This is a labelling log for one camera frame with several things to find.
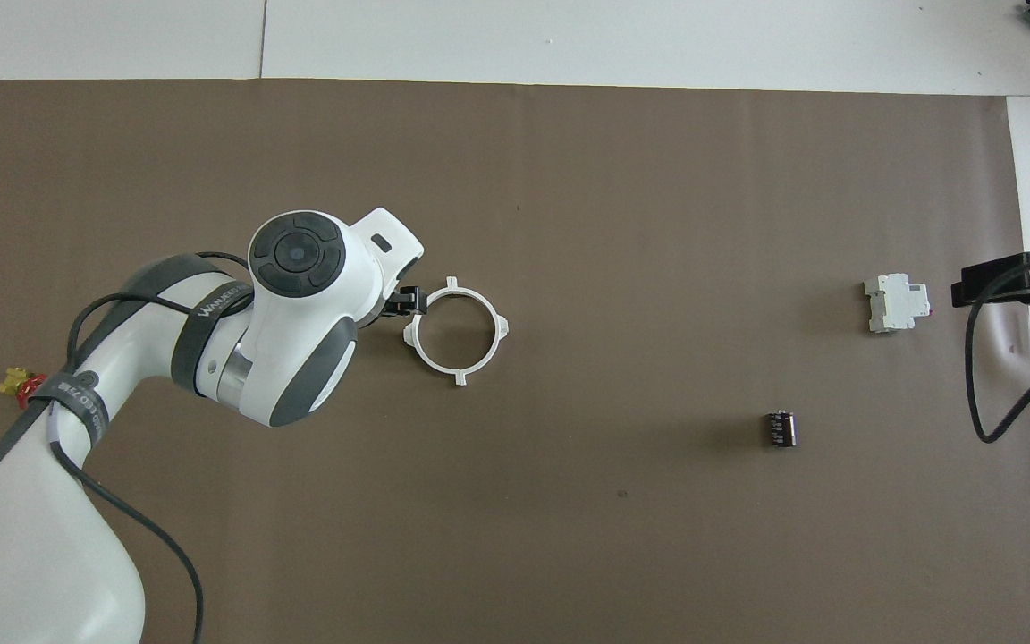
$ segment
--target gray band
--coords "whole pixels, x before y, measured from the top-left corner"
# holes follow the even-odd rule
[[[341,317],[281,393],[269,417],[269,427],[279,428],[309,415],[315,397],[340,366],[340,360],[352,342],[355,342],[355,323],[351,317]]]
[[[82,421],[90,435],[91,445],[102,440],[105,430],[110,428],[110,412],[106,411],[102,397],[93,387],[87,386],[80,379],[65,371],[46,378],[31,395],[30,400],[53,400],[62,404]]]
[[[122,290],[132,294],[157,296],[161,294],[161,291],[176,284],[177,281],[186,280],[194,274],[203,273],[224,272],[217,270],[211,262],[201,260],[196,255],[177,255],[152,262],[152,264],[140,269],[138,273],[132,275],[130,280],[126,281]],[[143,306],[145,306],[145,302],[117,302],[114,304],[109,313],[106,313],[105,317],[102,318],[102,321],[98,323],[98,327],[93,333],[82,341],[81,346],[78,347],[78,358],[84,360],[106,337],[109,337],[117,327],[122,326],[122,323],[138,313]],[[69,368],[70,365],[66,364],[63,370]],[[48,404],[44,400],[34,401],[18,416],[18,419],[0,439],[0,462],[13,448],[26,430],[34,425],[34,420],[37,420],[42,411],[45,411]]]
[[[205,346],[209,343],[209,338],[213,337],[213,330],[226,311],[252,293],[252,286],[244,281],[226,281],[193,307],[185,326],[180,328],[177,342],[173,345],[173,360],[169,364],[169,375],[177,386],[201,396],[197,391],[197,369],[200,367],[201,354],[205,353]]]

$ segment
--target white circuit breaker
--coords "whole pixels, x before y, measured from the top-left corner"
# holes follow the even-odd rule
[[[888,334],[898,329],[912,329],[917,326],[916,317],[932,313],[928,306],[928,287],[911,284],[907,274],[879,274],[871,280],[865,280],[864,284],[871,306],[871,333]]]

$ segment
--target black cable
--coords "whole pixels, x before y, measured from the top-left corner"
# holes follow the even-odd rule
[[[233,253],[226,253],[221,251],[201,251],[196,253],[196,256],[204,258],[215,257],[217,260],[236,261],[237,264],[240,264],[243,268],[245,268],[245,270],[248,270],[248,262],[242,260],[242,258],[238,256],[234,256]]]
[[[50,444],[50,451],[54,452],[54,457],[58,459],[58,463],[62,465],[62,469],[69,473],[71,477],[74,477],[81,482],[82,485],[89,486],[94,494],[109,502],[114,508],[117,508],[127,517],[132,518],[132,520],[138,521],[141,526],[145,527],[147,531],[153,534],[169,546],[169,550],[173,550],[173,553],[177,555],[177,560],[180,560],[180,565],[185,567],[185,572],[188,573],[188,581],[193,582],[193,596],[197,602],[196,616],[193,619],[193,644],[198,644],[201,641],[201,626],[205,622],[205,591],[201,587],[201,579],[197,576],[197,568],[194,566],[193,562],[182,550],[180,545],[174,541],[172,537],[169,537],[169,533],[161,529],[161,526],[157,526],[150,518],[145,514],[140,513],[138,510],[132,508],[123,500],[119,500],[117,495],[114,495],[110,490],[107,490],[100,484],[97,480],[91,478],[90,474],[82,472],[81,468],[78,468],[73,461],[70,461],[69,456],[66,456],[65,450],[62,449],[62,444],[58,441],[54,441]]]
[[[157,296],[117,293],[99,297],[96,301],[85,305],[85,308],[82,309],[81,313],[78,313],[78,317],[74,317],[74,323],[70,326],[70,335],[69,338],[66,338],[66,364],[69,364],[70,367],[68,371],[73,372],[78,367],[78,334],[81,333],[82,323],[85,323],[85,318],[90,317],[90,313],[94,313],[95,310],[109,304],[109,302],[148,302],[148,304],[157,304],[176,310],[177,313],[183,315],[188,315],[190,310],[192,310],[187,306],[179,305],[177,302],[169,302],[167,299]]]
[[[194,253],[194,255],[196,255],[197,257],[204,257],[204,258],[215,257],[217,258],[217,260],[234,261],[237,262],[237,264],[240,264],[241,267],[244,268],[245,270],[248,270],[248,262],[246,262],[244,258],[234,256],[233,253],[227,253],[221,251],[201,251],[199,253]],[[253,304],[253,294],[248,294],[244,298],[241,298],[240,302],[237,302],[237,304],[230,306],[229,309],[226,309],[226,315],[236,315],[240,313],[242,310],[248,308],[248,305],[250,304]]]
[[[1004,273],[999,274],[994,280],[989,281],[989,284],[985,286],[985,290],[980,291],[980,295],[976,297],[975,301],[972,301],[972,310],[968,311],[968,325],[965,326],[964,330],[964,384],[965,394],[968,396],[968,413],[972,416],[972,428],[976,430],[976,437],[980,437],[981,441],[984,443],[996,443],[999,437],[1004,436],[1004,432],[1008,431],[1009,427],[1012,427],[1015,419],[1018,418],[1020,413],[1025,410],[1027,404],[1030,403],[1030,387],[1023,393],[1020,400],[1014,404],[1012,408],[1004,415],[1004,419],[1000,420],[996,425],[996,429],[993,433],[985,433],[985,426],[980,420],[980,408],[976,404],[976,387],[975,378],[972,375],[972,345],[975,343],[975,333],[976,333],[976,316],[980,315],[980,310],[984,308],[985,304],[996,295],[999,290],[1003,289],[1007,282],[1014,280],[1014,278],[1020,277],[1023,274],[1029,272],[1030,262],[1027,264],[1014,266],[1005,270]]]
[[[244,266],[246,270],[248,269],[248,264],[240,257],[234,256],[233,253],[207,251],[199,252],[197,256],[234,261],[237,262],[237,264]],[[249,295],[249,297],[242,299],[242,301],[238,302],[237,305],[234,305],[231,309],[227,310],[226,314],[232,315],[234,313],[240,313],[241,310],[248,307],[252,300],[252,295]],[[169,302],[167,299],[157,296],[117,293],[98,298],[96,301],[90,302],[90,304],[81,310],[81,313],[78,313],[78,316],[74,317],[74,321],[70,326],[69,338],[68,341],[66,341],[66,370],[73,372],[78,367],[78,334],[81,334],[81,328],[83,323],[85,323],[85,318],[90,317],[90,314],[94,313],[95,310],[109,304],[109,302],[147,302],[147,304],[157,304],[171,310],[176,310],[177,313],[181,313],[183,315],[193,313],[193,309],[187,306],[177,304],[177,302]],[[135,521],[138,521],[141,526],[145,527],[146,530],[152,532],[157,535],[157,538],[161,539],[165,545],[169,546],[169,550],[172,550],[173,553],[177,555],[177,560],[179,560],[180,565],[185,568],[185,572],[188,574],[188,581],[193,583],[193,596],[196,599],[195,618],[193,618],[193,644],[200,644],[201,628],[203,628],[205,622],[205,591],[203,587],[201,587],[201,579],[200,576],[197,575],[197,567],[194,566],[193,561],[188,558],[188,555],[185,554],[185,551],[182,547],[180,547],[179,543],[174,541],[172,537],[169,537],[169,533],[165,532],[164,529],[161,529],[161,526],[157,526],[157,523],[151,521],[151,519],[145,514],[142,514],[138,510],[132,508],[131,505],[128,505],[128,503],[119,499],[117,495],[104,488],[104,486],[102,486],[102,484],[100,484],[97,480],[91,478],[90,474],[87,474],[81,468],[78,468],[73,461],[70,461],[69,456],[66,456],[66,452],[62,449],[61,443],[54,441],[54,443],[50,444],[50,451],[54,452],[54,457],[56,457],[58,463],[62,465],[62,469],[65,470],[66,473],[69,473],[71,477],[74,477],[74,479],[78,482],[81,482],[82,485],[89,486],[94,494],[97,494],[107,503],[113,505],[114,508],[117,508],[119,511],[125,513],[126,516],[134,518]]]

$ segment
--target black cable clip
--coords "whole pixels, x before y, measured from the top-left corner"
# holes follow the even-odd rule
[[[49,400],[61,404],[81,420],[87,435],[90,435],[90,444],[94,445],[110,428],[110,412],[106,410],[102,397],[94,391],[97,383],[98,374],[93,371],[82,371],[76,376],[60,371],[45,378],[29,400]]]
[[[388,296],[388,300],[383,304],[380,315],[384,317],[398,317],[401,315],[412,315],[418,313],[425,315],[428,313],[428,294],[418,286],[401,286],[396,293]]]

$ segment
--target brown paper mat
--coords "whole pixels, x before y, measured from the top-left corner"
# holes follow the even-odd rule
[[[144,262],[377,205],[426,246],[410,281],[511,319],[469,387],[378,321],[310,419],[144,383],[87,464],[196,560],[209,641],[1030,641],[1030,411],[978,443],[948,305],[1021,249],[1004,99],[0,82],[0,374],[57,368]],[[877,337],[890,272],[935,314]],[[1030,353],[988,314],[992,415]],[[800,448],[765,447],[777,408]],[[101,511],[145,640],[183,640],[182,570]]]

